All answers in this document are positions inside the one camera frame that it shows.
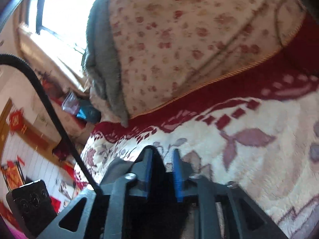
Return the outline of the clear plastic bag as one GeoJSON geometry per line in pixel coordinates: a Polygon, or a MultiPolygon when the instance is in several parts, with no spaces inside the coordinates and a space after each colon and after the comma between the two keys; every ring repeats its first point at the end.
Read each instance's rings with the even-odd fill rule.
{"type": "Polygon", "coordinates": [[[70,91],[62,103],[62,110],[76,116],[80,110],[80,100],[76,94],[70,91]]]}

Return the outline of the teal plastic bag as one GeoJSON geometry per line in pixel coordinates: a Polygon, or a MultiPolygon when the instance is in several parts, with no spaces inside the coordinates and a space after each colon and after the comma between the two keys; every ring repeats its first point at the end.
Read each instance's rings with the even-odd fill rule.
{"type": "Polygon", "coordinates": [[[92,124],[97,124],[101,120],[101,112],[93,107],[89,100],[80,99],[77,118],[90,122],[92,124]]]}

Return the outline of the red chinese knot decoration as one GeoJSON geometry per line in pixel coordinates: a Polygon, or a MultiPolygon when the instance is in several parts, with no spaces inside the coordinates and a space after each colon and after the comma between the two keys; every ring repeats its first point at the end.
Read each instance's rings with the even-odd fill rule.
{"type": "Polygon", "coordinates": [[[9,115],[10,132],[13,135],[15,132],[25,133],[27,126],[24,123],[24,109],[15,110],[9,115]]]}

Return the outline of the grey fleece garment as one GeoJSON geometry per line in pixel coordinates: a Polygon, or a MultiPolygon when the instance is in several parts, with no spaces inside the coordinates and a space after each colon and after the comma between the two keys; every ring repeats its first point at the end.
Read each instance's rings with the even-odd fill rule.
{"type": "Polygon", "coordinates": [[[123,127],[128,126],[129,113],[124,101],[121,62],[110,24],[111,0],[95,0],[89,13],[83,71],[98,97],[106,101],[123,127]]]}

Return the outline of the red white floral fleece blanket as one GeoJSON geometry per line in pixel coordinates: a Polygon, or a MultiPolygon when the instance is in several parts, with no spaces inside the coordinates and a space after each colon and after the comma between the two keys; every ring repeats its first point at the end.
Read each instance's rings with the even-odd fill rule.
{"type": "Polygon", "coordinates": [[[96,182],[116,158],[155,146],[197,174],[235,181],[288,238],[318,238],[318,24],[307,15],[287,47],[264,62],[132,119],[103,122],[81,159],[96,182]]]}

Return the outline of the window with dark frame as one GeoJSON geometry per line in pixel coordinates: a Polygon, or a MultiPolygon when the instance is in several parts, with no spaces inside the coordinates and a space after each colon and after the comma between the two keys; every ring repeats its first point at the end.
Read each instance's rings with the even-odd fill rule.
{"type": "Polygon", "coordinates": [[[36,29],[31,38],[50,57],[83,78],[82,57],[87,47],[86,29],[95,0],[39,0],[36,29]]]}

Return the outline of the red framed wall picture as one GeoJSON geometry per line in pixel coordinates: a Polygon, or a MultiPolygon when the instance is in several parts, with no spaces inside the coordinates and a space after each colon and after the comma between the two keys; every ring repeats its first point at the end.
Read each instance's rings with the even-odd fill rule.
{"type": "Polygon", "coordinates": [[[25,179],[18,161],[8,161],[1,166],[1,172],[9,191],[25,185],[25,179]]]}

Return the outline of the black pants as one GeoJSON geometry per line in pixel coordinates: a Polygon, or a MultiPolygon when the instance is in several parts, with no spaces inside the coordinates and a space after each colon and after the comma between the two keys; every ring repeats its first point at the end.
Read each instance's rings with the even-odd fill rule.
{"type": "Polygon", "coordinates": [[[135,161],[115,158],[104,174],[102,189],[110,184],[112,192],[100,238],[182,238],[190,206],[177,202],[173,175],[166,171],[160,153],[156,149],[147,198],[129,195],[135,161]]]}

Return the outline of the beige floral quilt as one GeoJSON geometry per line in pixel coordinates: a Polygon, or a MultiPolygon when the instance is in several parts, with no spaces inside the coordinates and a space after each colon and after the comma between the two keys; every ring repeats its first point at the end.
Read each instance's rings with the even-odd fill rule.
{"type": "Polygon", "coordinates": [[[300,0],[100,0],[130,117],[155,110],[289,43],[300,0]]]}

